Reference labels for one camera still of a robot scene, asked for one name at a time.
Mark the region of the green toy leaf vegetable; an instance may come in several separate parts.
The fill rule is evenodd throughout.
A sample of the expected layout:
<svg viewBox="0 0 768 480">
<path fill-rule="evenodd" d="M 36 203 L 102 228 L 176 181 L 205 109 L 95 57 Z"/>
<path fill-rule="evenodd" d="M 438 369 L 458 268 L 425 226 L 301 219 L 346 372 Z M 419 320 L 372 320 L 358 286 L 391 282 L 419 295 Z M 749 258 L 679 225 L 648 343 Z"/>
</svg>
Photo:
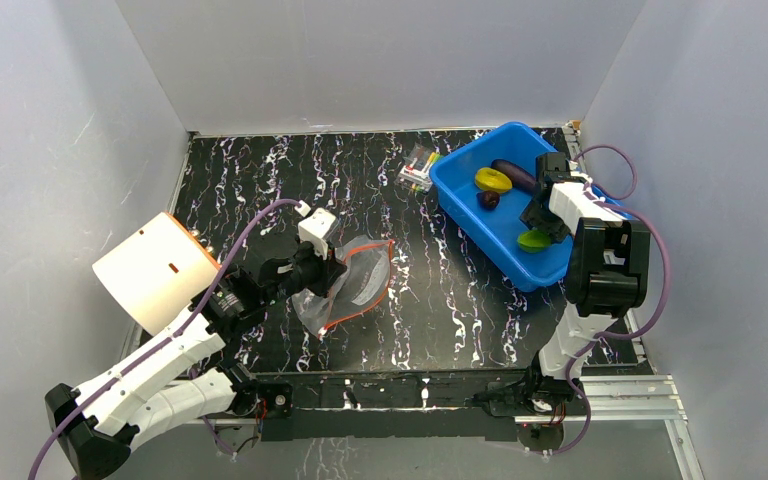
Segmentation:
<svg viewBox="0 0 768 480">
<path fill-rule="evenodd" d="M 553 244 L 549 235 L 536 229 L 521 233 L 516 241 L 519 249 L 529 254 L 541 253 Z"/>
</svg>

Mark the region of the purple toy eggplant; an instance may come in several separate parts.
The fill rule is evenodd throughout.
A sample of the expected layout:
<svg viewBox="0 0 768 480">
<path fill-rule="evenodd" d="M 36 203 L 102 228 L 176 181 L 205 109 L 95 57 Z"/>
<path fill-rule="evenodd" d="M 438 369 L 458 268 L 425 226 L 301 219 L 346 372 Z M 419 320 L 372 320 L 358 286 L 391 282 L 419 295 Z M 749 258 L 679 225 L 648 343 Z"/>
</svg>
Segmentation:
<svg viewBox="0 0 768 480">
<path fill-rule="evenodd" d="M 505 175 L 512 184 L 512 187 L 533 195 L 537 189 L 536 178 L 527 172 L 524 168 L 504 159 L 495 159 L 491 163 L 491 168 Z"/>
</svg>

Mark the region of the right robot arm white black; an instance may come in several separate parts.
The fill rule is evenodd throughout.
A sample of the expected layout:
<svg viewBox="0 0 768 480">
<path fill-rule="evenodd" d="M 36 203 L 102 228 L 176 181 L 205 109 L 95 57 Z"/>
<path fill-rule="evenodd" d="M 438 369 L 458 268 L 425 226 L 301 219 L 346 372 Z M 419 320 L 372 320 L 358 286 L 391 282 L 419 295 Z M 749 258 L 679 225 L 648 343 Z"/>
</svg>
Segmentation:
<svg viewBox="0 0 768 480">
<path fill-rule="evenodd" d="M 572 242 L 567 305 L 523 387 L 528 411 L 557 413 L 575 398 L 584 359 L 600 334 L 645 299 L 650 231 L 614 211 L 594 193 L 590 177 L 555 152 L 537 157 L 534 194 L 521 220 L 553 244 Z"/>
</svg>

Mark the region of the clear zip bag orange zipper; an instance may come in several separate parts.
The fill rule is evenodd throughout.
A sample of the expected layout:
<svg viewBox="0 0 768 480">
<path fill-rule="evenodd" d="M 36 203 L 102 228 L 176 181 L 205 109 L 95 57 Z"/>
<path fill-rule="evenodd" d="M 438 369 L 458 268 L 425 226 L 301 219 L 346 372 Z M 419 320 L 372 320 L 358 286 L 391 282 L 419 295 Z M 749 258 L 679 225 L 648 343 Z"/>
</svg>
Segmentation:
<svg viewBox="0 0 768 480">
<path fill-rule="evenodd" d="M 360 235 L 338 247 L 336 260 L 346 270 L 326 289 L 326 295 L 304 289 L 291 297 L 294 311 L 305 329 L 323 337 L 337 324 L 378 305 L 390 285 L 393 244 L 393 240 L 373 240 Z"/>
</svg>

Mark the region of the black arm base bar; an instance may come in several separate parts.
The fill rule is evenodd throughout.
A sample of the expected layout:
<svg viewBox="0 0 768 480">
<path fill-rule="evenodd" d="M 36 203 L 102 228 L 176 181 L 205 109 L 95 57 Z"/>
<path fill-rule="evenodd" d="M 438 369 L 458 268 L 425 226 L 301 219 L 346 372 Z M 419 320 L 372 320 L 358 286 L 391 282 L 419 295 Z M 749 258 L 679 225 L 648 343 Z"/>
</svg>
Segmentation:
<svg viewBox="0 0 768 480">
<path fill-rule="evenodd" d="M 259 373 L 289 397 L 271 407 L 268 441 L 314 438 L 480 437 L 515 441 L 529 424 L 571 420 L 584 412 L 568 397 L 541 412 L 525 398 L 524 368 L 382 372 Z"/>
</svg>

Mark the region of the dark red toy plum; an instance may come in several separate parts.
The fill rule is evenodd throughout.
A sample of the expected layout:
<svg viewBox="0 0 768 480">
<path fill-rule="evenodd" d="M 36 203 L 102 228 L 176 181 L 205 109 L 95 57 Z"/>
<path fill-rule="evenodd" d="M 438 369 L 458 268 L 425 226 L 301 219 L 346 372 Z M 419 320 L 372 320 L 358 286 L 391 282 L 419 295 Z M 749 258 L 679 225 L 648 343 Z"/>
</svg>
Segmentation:
<svg viewBox="0 0 768 480">
<path fill-rule="evenodd" d="M 478 205 L 486 211 L 495 210 L 501 201 L 501 195 L 492 190 L 480 191 L 476 198 Z"/>
</svg>

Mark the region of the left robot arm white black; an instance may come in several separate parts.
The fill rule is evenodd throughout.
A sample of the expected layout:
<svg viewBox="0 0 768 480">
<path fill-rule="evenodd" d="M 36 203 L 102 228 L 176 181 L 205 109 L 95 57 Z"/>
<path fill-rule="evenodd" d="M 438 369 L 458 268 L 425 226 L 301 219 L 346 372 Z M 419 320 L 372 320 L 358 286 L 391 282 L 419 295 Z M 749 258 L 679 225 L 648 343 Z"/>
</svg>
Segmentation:
<svg viewBox="0 0 768 480">
<path fill-rule="evenodd" d="M 60 383 L 46 393 L 51 441 L 77 478 L 104 479 L 149 440 L 196 418 L 268 414 L 275 397 L 290 397 L 291 388 L 261 382 L 232 360 L 170 383 L 230 348 L 264 321 L 272 304 L 298 293 L 325 298 L 346 271 L 333 246 L 319 253 L 310 241 L 300 242 L 289 258 L 265 262 L 258 277 L 238 267 L 218 270 L 130 356 L 77 387 Z"/>
</svg>

